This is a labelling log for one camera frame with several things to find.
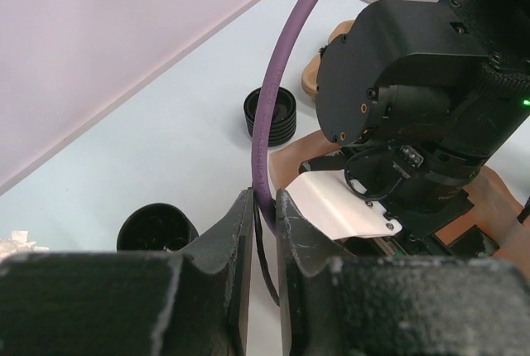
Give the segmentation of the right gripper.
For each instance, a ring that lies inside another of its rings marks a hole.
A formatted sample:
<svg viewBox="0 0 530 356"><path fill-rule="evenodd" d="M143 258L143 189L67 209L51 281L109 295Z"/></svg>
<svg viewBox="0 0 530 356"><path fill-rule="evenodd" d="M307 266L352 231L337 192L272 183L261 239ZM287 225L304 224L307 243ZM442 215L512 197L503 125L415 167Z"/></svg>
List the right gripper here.
<svg viewBox="0 0 530 356"><path fill-rule="evenodd" d="M382 205L402 225L396 243L409 255L451 255L435 233L473 207L464 186L476 167L449 153L336 152L303 162L300 172L309 171L338 171L366 206Z"/></svg>

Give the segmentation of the black smooth coffee cup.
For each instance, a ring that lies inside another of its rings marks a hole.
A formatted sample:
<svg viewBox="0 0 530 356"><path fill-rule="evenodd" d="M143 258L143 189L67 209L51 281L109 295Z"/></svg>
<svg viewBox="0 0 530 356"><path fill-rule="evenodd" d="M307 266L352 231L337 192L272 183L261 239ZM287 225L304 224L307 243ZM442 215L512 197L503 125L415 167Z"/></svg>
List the black smooth coffee cup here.
<svg viewBox="0 0 530 356"><path fill-rule="evenodd" d="M116 249L173 253L199 237L193 223L177 207L147 204L133 212L120 228Z"/></svg>

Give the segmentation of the black ribbed coffee cup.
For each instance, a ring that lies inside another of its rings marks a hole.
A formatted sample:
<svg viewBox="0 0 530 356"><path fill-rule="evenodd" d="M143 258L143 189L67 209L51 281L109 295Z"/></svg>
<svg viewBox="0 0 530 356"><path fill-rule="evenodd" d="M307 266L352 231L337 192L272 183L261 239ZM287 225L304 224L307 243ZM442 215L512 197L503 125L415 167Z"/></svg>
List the black ribbed coffee cup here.
<svg viewBox="0 0 530 356"><path fill-rule="evenodd" d="M250 137L253 136L260 90L260 88L253 90L243 102L243 113ZM288 89L280 87L272 113L268 138L269 147L279 147L292 139L296 132L296 112L294 95Z"/></svg>

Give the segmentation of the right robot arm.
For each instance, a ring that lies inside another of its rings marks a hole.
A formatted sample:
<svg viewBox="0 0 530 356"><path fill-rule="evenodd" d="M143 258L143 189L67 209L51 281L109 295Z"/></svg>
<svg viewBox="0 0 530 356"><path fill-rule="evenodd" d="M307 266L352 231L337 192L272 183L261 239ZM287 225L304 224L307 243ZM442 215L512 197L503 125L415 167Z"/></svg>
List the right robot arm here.
<svg viewBox="0 0 530 356"><path fill-rule="evenodd" d="M529 115L529 0L379 0L321 53L316 116L363 207L393 236L343 247L358 257L489 257L501 247L470 188Z"/></svg>

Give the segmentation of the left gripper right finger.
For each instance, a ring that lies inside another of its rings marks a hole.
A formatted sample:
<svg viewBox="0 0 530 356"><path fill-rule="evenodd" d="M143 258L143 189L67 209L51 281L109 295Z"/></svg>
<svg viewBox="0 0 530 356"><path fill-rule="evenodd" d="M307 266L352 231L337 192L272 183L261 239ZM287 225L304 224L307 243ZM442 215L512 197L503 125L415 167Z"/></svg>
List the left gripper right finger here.
<svg viewBox="0 0 530 356"><path fill-rule="evenodd" d="M277 194L285 355L526 355L529 285L496 258L356 257Z"/></svg>

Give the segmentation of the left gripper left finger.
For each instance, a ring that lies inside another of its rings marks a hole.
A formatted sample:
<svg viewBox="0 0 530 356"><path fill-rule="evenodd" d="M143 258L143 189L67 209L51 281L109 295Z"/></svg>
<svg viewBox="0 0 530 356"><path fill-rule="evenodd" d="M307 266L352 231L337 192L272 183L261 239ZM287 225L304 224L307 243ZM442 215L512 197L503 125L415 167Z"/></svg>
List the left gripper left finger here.
<svg viewBox="0 0 530 356"><path fill-rule="evenodd" d="M1 264L4 355L243 355L253 192L174 253L18 253Z"/></svg>

